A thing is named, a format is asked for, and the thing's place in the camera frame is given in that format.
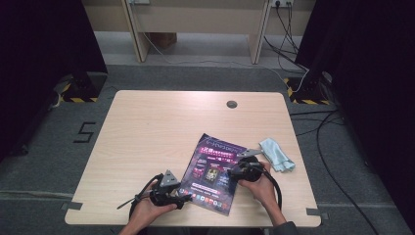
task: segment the forearm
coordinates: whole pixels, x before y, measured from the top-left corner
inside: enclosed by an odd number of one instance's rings
[[[272,201],[272,202],[262,203],[262,205],[265,207],[266,212],[268,213],[269,218],[271,219],[272,225],[279,226],[287,222],[286,218],[281,213],[281,210],[278,207],[277,202]]]
[[[125,225],[122,230],[119,232],[119,235],[136,235],[138,234],[141,229],[145,226],[140,224],[139,222],[129,221],[127,225]]]

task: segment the hand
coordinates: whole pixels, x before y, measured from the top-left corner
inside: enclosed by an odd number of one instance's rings
[[[270,172],[271,164],[260,162],[263,167]],[[247,187],[254,198],[259,200],[265,207],[266,212],[271,218],[271,222],[274,226],[278,226],[287,222],[286,218],[281,213],[278,207],[277,200],[275,199],[274,185],[265,175],[262,175],[256,182],[250,182],[244,179],[238,181],[241,186]]]
[[[156,218],[160,215],[174,211],[177,208],[177,205],[170,204],[163,207],[158,207],[153,204],[150,198],[142,199],[138,203],[134,212],[132,213],[127,225],[121,230],[119,234],[137,234],[141,229],[150,225]]]
[[[268,172],[270,172],[270,163],[260,163]],[[276,202],[274,185],[265,175],[262,175],[260,179],[256,182],[250,182],[242,179],[239,180],[238,183],[241,186],[247,187],[251,191],[251,193],[253,193],[254,198],[259,200],[263,206],[265,206],[265,204],[267,203],[269,204],[272,201]]]

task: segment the light blue cloth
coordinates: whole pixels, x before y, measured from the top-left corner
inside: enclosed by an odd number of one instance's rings
[[[275,171],[292,171],[296,167],[293,161],[284,154],[275,140],[267,138],[260,142],[259,145],[263,150],[263,155],[268,158]]]

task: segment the desk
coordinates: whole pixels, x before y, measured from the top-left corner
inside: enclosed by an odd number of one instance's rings
[[[226,106],[236,101],[237,108]],[[272,175],[283,193],[283,214],[297,226],[315,227],[317,209],[284,98],[266,92],[119,91],[111,105],[68,210],[68,224],[126,224],[133,198],[156,174],[170,169],[181,180],[206,133],[247,148],[275,139],[296,168]],[[265,209],[238,186],[229,216],[187,203],[159,217],[158,226],[270,227]]]
[[[139,62],[145,62],[150,43],[144,32],[246,34],[253,64],[259,60],[270,0],[151,0],[130,5],[121,0]]]

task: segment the gray carpet floor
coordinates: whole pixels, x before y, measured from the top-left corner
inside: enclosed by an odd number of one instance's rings
[[[411,234],[379,177],[365,164],[346,118],[337,112],[315,129],[329,106],[292,104],[285,84],[270,70],[197,67],[108,66],[109,76],[96,103],[61,103],[51,110],[28,143],[26,156],[0,164],[0,234],[116,234],[120,226],[65,224],[64,204],[70,202],[89,155],[118,90],[206,90],[280,92],[292,114],[300,150],[322,224],[299,228],[300,234],[373,234],[369,223],[330,177],[358,204],[380,234]],[[289,75],[280,70],[283,77]],[[78,135],[94,132],[89,143]],[[319,156],[320,146],[323,158]]]

